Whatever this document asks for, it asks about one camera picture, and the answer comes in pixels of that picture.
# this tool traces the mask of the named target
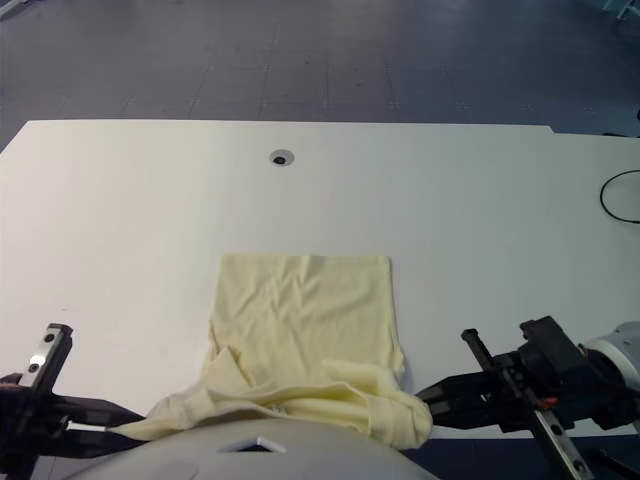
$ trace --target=fabric fold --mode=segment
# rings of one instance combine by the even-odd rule
[[[138,440],[238,418],[299,418],[416,448],[432,419],[403,392],[385,257],[227,255],[200,377],[145,420]]]

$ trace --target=white table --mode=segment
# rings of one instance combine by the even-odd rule
[[[640,228],[598,191],[639,165],[639,140],[535,126],[29,122],[0,155],[0,365],[66,323],[57,391],[146,412],[196,378],[226,252],[390,256],[412,392],[479,369],[464,328],[494,354],[547,314],[600,336],[638,320]]]

